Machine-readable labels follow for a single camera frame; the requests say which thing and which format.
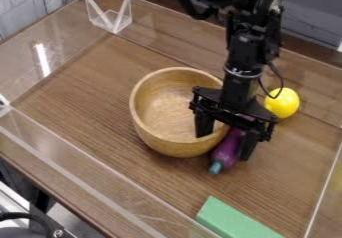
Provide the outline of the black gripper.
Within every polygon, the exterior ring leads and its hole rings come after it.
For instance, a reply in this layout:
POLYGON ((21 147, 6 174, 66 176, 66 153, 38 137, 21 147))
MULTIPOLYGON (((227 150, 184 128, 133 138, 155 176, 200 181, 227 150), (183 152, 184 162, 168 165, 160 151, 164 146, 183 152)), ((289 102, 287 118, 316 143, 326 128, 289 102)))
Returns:
POLYGON ((247 161, 256 144, 271 140, 277 117, 260 105, 256 98, 237 109, 219 103, 219 89, 195 86, 192 94, 188 108, 195 114, 196 137, 200 138, 212 133, 215 121, 248 131, 240 147, 240 160, 247 161))

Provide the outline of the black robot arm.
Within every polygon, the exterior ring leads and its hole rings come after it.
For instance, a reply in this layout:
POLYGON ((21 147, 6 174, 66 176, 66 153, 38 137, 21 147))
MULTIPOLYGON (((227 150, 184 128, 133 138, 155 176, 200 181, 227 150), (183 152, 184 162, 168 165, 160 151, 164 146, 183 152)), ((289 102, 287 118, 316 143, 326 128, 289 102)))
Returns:
POLYGON ((281 46, 281 0, 177 0, 189 17, 204 20, 224 8, 228 57, 217 89, 192 88, 189 109, 195 114, 195 135, 212 133, 216 121, 241 129, 237 156, 247 160, 256 145, 271 139, 277 117, 256 100, 263 88, 263 69, 272 67, 281 46))

